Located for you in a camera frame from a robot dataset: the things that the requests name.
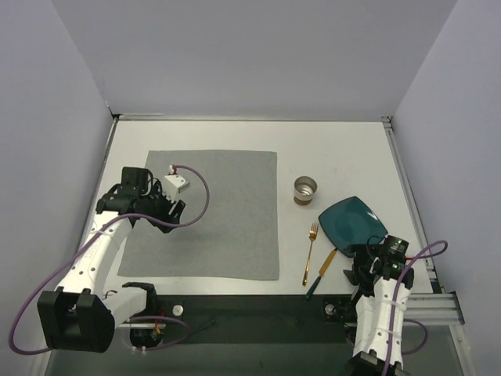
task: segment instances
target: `fork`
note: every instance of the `fork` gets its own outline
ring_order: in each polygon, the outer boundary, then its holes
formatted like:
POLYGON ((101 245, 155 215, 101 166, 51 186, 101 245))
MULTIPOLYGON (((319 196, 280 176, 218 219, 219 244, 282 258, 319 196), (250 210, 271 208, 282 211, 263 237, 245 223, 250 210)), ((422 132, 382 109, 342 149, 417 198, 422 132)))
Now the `fork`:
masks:
POLYGON ((308 253, 308 261, 306 262, 306 270, 305 275, 303 276, 303 287, 306 287, 306 283, 308 282, 308 272, 310 270, 310 258, 312 257, 312 247, 313 242, 316 239, 316 235, 319 233, 319 224, 313 223, 312 228, 310 229, 310 252, 308 253))

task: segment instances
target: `knife handle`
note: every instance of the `knife handle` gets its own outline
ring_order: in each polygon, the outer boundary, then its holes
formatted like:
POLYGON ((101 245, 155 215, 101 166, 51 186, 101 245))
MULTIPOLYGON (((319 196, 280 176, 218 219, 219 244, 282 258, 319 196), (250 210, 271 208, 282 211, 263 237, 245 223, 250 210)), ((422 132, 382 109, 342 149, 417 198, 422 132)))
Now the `knife handle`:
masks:
POLYGON ((312 298, 313 293, 315 292, 315 289, 319 285, 321 279, 322 279, 321 276, 316 277, 315 282, 313 282, 313 285, 310 287, 310 289, 306 293, 306 300, 310 300, 312 298))

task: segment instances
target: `tabletop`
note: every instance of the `tabletop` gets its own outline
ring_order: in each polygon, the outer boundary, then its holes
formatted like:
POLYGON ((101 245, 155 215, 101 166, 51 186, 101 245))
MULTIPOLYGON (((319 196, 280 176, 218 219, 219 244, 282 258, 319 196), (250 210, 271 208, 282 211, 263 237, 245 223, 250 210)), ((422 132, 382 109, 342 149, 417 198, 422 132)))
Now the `tabletop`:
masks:
MULTIPOLYGON (((150 150, 256 150, 277 153, 279 279, 242 280, 220 277, 135 277, 155 284, 161 295, 295 295, 308 255, 308 230, 323 210, 347 197, 360 197, 388 232, 409 242, 407 255, 419 250, 416 229, 382 123, 304 121, 119 121, 99 182, 101 197, 120 181, 124 166, 143 167, 150 150), (294 180, 309 175, 319 189, 310 205, 293 201, 294 180)), ((317 275, 333 245, 322 230, 314 245, 310 273, 317 275)), ((121 245, 105 290, 131 277, 118 268, 121 245)), ((351 294, 343 274, 352 259, 336 254, 316 294, 351 294)), ((413 292, 431 293, 424 261, 416 262, 413 292)), ((315 278, 308 279, 308 286, 315 278)))

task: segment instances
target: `gray placemat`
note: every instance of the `gray placemat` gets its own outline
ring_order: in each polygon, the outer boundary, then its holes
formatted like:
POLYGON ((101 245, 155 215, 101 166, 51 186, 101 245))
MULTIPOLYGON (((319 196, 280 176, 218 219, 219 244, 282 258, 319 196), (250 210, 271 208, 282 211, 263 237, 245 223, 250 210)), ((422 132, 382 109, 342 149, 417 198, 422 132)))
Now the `gray placemat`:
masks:
MULTIPOLYGON (((150 151, 146 168, 160 178, 172 164, 199 171, 211 190, 206 215, 190 227, 163 234, 140 220, 130 232, 118 274, 124 277, 230 277, 279 279, 276 153, 240 150, 150 151)), ((181 222, 205 203, 191 172, 182 194, 181 222)))

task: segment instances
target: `screw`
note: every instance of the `screw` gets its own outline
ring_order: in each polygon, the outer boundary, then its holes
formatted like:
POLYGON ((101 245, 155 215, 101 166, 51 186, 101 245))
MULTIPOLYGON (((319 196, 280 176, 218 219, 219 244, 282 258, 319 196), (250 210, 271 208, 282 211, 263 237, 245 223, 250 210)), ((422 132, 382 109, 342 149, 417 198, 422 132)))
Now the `screw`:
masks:
POLYGON ((184 309, 182 308, 182 305, 176 304, 174 307, 172 307, 172 314, 176 317, 181 316, 182 311, 184 311, 184 309))
POLYGON ((326 313, 329 316, 333 316, 334 315, 334 305, 332 305, 332 304, 326 305, 326 313))

